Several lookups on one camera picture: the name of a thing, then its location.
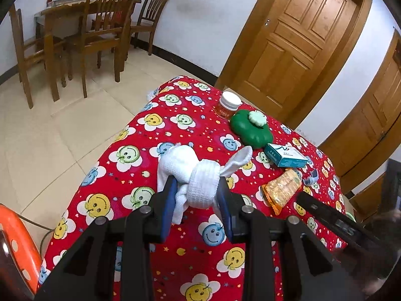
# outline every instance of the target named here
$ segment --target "teal and white box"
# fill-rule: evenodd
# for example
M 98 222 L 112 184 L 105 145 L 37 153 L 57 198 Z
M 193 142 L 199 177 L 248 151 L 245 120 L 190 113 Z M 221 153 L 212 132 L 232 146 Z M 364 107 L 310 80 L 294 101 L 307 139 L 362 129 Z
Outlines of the teal and white box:
M 304 167 L 308 159 L 294 147 L 287 147 L 268 143 L 265 154 L 278 167 Z

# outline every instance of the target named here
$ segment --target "floral patterned fabric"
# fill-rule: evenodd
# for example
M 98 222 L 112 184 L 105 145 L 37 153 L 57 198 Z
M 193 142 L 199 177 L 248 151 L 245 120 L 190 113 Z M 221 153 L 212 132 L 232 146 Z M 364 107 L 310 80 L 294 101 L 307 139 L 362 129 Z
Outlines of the floral patterned fabric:
M 158 161 L 171 146 L 187 144 L 199 159 L 211 159 L 222 165 L 243 147 L 241 140 L 230 131 L 229 122 L 213 111 L 221 91 L 179 76 L 161 85 L 155 95 L 84 178 L 56 227 L 43 261 L 39 285 L 96 217 L 117 219 L 149 202 L 156 193 Z M 240 108 L 254 110 L 245 103 Z M 308 164 L 297 170 L 300 177 L 308 177 L 312 169 L 319 172 L 317 183 L 311 187 L 302 185 L 300 190 L 344 213 L 344 200 L 330 159 L 275 119 L 268 116 L 267 122 L 274 143 L 291 145 L 308 158 Z M 245 203 L 266 216 L 275 216 L 263 199 L 260 186 L 283 171 L 259 149 L 253 152 L 250 163 L 231 175 L 227 183 L 233 192 L 242 194 Z M 297 215 L 329 250 L 344 246 L 343 241 L 295 203 L 296 195 L 277 217 Z M 115 300 L 119 299 L 122 247 L 117 250 Z M 171 225 L 166 243 L 151 244 L 150 251 L 155 300 L 241 300 L 245 245 L 230 244 L 211 208 L 189 207 L 182 223 Z M 276 299 L 282 300 L 277 252 L 274 245 L 275 293 Z

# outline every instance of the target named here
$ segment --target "power cord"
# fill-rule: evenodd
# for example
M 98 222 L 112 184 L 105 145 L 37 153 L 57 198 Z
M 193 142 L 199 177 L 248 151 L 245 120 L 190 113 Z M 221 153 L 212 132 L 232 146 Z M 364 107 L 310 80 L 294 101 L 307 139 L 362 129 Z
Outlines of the power cord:
M 26 218 L 26 217 L 24 217 L 24 216 L 22 216 L 22 215 L 20 215 L 20 214 L 18 214 L 18 213 L 15 213 L 15 214 L 17 214 L 17 216 L 18 216 L 19 218 L 23 219 L 24 221 L 26 221 L 26 222 L 28 222 L 28 223 L 31 223 L 31 224 L 33 224 L 33 225 L 39 227 L 39 228 L 43 228 L 43 229 L 45 229 L 45 230 L 48 230 L 48 232 L 47 232 L 47 233 L 45 234 L 45 236 L 42 238 L 41 244 L 40 244 L 40 246 L 39 246 L 39 254 L 41 255 L 41 258 L 43 258 L 43 256 L 42 256 L 42 247 L 43 247 L 43 243 L 45 242 L 46 237 L 47 237 L 51 232 L 54 232 L 55 229 L 51 229 L 51 228 L 48 228 L 48 227 L 46 227 L 46 226 L 43 226 L 43 225 L 41 225 L 41 224 L 39 224 L 39 223 L 36 223 L 36 222 L 34 222 L 34 221 L 31 221 L 30 219 L 28 219 L 28 218 Z

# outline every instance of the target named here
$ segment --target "white polka dot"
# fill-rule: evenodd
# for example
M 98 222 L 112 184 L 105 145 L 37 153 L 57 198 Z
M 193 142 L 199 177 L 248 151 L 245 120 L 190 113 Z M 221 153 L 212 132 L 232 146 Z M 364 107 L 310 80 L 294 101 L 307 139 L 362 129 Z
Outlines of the white polka dot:
M 11 246 L 13 247 L 13 250 L 14 250 L 15 252 L 18 251 L 18 244 L 17 244 L 17 241 L 15 241 L 15 240 L 11 241 Z
M 31 280 L 31 276 L 29 275 L 28 271 L 26 269 L 23 270 L 23 276 L 27 279 L 27 280 Z

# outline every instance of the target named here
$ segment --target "green flower-shaped box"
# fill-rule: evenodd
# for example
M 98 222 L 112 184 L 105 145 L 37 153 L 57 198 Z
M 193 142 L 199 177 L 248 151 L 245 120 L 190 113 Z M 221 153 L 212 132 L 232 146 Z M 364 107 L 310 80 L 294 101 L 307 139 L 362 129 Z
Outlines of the green flower-shaped box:
M 230 120 L 231 130 L 240 137 L 245 146 L 251 146 L 253 149 L 264 148 L 268 143 L 273 142 L 273 135 L 266 121 L 263 126 L 258 126 L 263 123 L 260 121 L 260 116 L 256 115 L 254 111 L 249 113 L 248 110 L 237 111 Z

